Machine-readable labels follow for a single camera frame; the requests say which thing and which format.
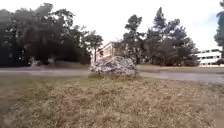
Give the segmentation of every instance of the grass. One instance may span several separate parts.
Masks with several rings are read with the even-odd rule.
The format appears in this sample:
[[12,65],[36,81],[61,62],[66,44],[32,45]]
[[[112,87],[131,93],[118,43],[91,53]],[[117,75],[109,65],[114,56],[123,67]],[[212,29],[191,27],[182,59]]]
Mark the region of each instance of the grass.
[[1,128],[214,128],[223,126],[223,110],[224,87],[218,84],[154,78],[0,78]]

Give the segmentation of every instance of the sky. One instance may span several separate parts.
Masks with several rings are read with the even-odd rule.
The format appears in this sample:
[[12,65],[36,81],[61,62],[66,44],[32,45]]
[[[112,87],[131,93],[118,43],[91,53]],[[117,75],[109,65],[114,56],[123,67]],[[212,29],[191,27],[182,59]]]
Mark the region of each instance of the sky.
[[96,30],[106,44],[122,39],[126,32],[124,26],[133,14],[141,16],[139,31],[146,32],[153,25],[159,7],[163,8],[165,18],[180,19],[199,50],[217,48],[214,35],[217,29],[216,14],[222,10],[221,0],[6,0],[0,9],[15,11],[21,7],[36,9],[41,4],[53,4],[53,10],[66,8],[73,12],[75,25],[87,26]]

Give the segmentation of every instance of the large rock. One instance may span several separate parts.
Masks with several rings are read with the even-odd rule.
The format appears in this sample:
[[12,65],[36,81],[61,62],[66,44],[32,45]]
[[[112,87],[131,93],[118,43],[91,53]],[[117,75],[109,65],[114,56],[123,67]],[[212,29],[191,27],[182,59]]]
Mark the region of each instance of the large rock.
[[98,60],[90,66],[90,71],[96,74],[135,75],[136,68],[131,59],[114,56]]

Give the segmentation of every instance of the road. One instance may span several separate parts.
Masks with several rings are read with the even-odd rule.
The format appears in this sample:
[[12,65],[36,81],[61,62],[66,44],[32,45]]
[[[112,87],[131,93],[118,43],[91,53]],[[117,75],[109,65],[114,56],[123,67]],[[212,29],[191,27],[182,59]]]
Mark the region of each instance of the road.
[[[73,69],[1,69],[0,76],[4,75],[28,75],[28,76],[88,76],[88,70]],[[206,83],[224,83],[224,74],[214,73],[180,73],[180,72],[140,72],[143,77],[155,77],[170,80],[189,80]]]

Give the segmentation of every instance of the lawn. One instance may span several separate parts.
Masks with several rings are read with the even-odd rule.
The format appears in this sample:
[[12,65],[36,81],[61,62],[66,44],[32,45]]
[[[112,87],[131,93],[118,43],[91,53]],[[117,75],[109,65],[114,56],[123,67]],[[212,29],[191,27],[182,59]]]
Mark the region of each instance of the lawn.
[[222,85],[154,78],[6,76],[0,127],[214,128],[223,126],[223,96]]

